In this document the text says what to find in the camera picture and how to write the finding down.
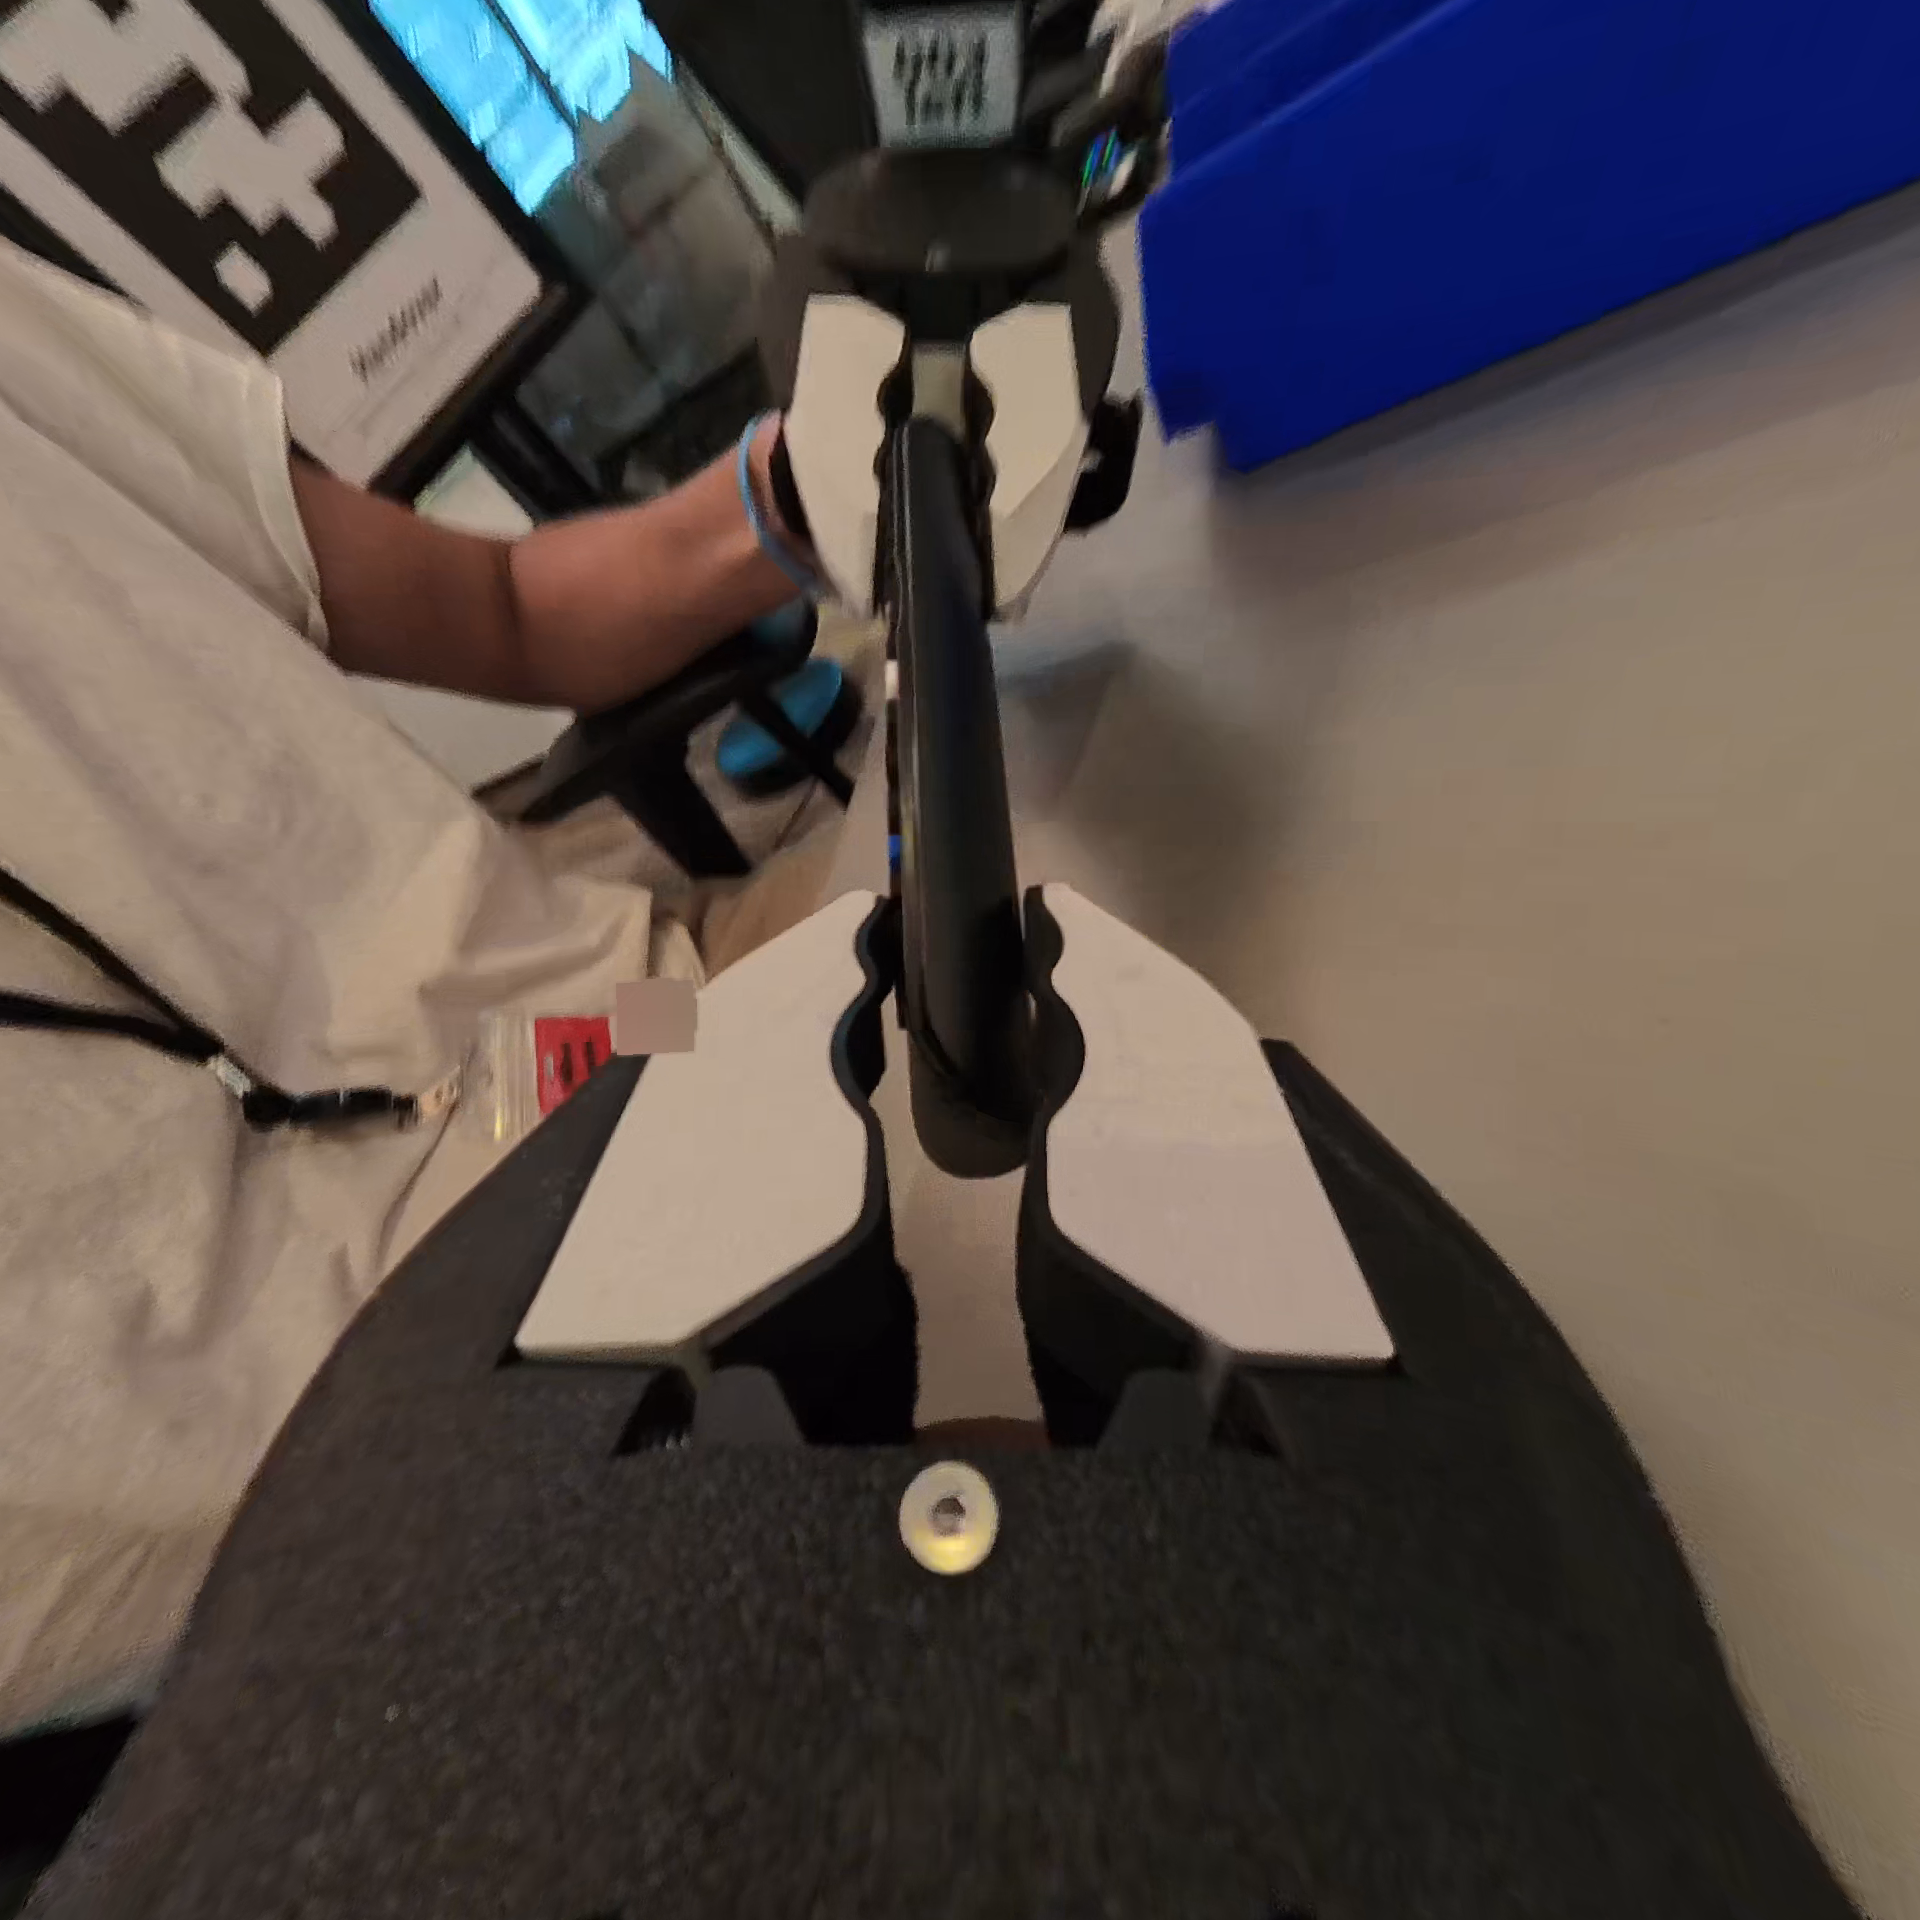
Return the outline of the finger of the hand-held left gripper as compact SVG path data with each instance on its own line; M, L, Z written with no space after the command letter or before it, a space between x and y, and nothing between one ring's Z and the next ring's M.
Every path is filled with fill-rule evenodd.
M885 400L904 358L907 331L880 306L852 295L807 303L782 442L812 554L851 612L877 605Z
M1066 536L1090 445L1069 304L1022 303L974 329L968 364L988 404L990 615L1016 619Z

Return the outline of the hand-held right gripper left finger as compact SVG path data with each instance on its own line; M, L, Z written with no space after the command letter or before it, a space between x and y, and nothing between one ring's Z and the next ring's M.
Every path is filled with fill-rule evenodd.
M895 944L895 902L852 888L698 991L692 1045L639 1071L520 1360L707 1360L877 1231Z

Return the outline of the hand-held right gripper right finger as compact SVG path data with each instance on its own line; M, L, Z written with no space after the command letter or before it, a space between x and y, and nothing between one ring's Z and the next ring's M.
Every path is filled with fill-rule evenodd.
M1389 1367L1396 1346L1257 1029L1069 884L1026 896L1037 1252L1152 1333L1236 1362Z

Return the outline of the black oblong device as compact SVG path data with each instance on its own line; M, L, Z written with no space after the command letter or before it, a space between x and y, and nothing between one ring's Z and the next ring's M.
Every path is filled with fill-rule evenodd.
M886 858L915 1134L951 1179L995 1181L1026 1163L1038 1094L973 483L946 425L913 416L890 430L878 538Z

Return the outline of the blue storage bin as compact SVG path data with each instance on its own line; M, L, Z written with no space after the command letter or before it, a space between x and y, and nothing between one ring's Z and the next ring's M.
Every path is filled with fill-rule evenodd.
M1235 3L1165 82L1146 381L1236 472L1918 174L1914 3Z

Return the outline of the person's left forearm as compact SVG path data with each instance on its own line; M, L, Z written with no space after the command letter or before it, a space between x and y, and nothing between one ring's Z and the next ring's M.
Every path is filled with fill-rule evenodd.
M470 534L292 458L332 660L352 677L599 714L802 592L759 548L735 457L655 500Z

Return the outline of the blue wristband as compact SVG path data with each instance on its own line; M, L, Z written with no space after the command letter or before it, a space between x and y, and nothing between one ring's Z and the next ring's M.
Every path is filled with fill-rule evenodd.
M786 416L769 411L751 420L732 451L740 511L760 554L805 596L818 600L824 575L789 453Z

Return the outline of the red badge card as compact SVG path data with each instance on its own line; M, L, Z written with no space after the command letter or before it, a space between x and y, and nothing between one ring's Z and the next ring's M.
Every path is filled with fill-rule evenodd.
M476 1032L466 1114L487 1141L514 1147L613 1058L611 1017L492 1013Z

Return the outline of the chair base blue casters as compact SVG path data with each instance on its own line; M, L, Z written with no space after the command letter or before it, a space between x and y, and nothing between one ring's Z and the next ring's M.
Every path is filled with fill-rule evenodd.
M749 800L818 789L852 804L842 752L866 717L851 670L817 650L818 611L799 598L726 636L665 684L578 717L559 737L509 813L516 826L555 826L615 804L684 876L735 880L754 860L696 775L701 733L722 725L718 776Z

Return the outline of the person in white shirt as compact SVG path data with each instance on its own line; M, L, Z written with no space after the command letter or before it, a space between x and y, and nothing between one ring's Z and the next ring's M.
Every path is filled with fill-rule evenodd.
M495 1014L696 981L335 666L276 377L5 246L5 871L288 1093L443 1093ZM5 1739L158 1685L339 1336L491 1167L450 1117L258 1132L217 1076L5 1031Z

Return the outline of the framed marker sign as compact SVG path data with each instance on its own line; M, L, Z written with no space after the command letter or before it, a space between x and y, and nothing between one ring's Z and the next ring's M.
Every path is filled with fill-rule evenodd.
M5 240L280 383L417 497L585 290L371 4L7 3Z

